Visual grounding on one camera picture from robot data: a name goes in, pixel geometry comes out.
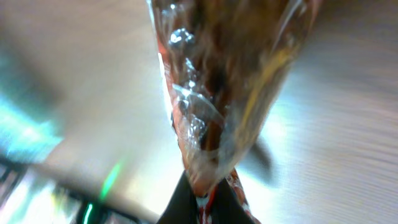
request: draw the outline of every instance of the wooden table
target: wooden table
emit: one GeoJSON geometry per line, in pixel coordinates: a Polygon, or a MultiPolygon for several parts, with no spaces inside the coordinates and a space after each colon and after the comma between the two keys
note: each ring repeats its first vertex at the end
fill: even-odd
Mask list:
{"type": "MultiPolygon", "coordinates": [[[[238,166],[261,222],[398,223],[397,11],[326,1],[238,166]]],[[[183,168],[145,1],[0,0],[0,26],[65,117],[40,168],[94,197],[116,173],[107,203],[156,221],[183,168]]]]}

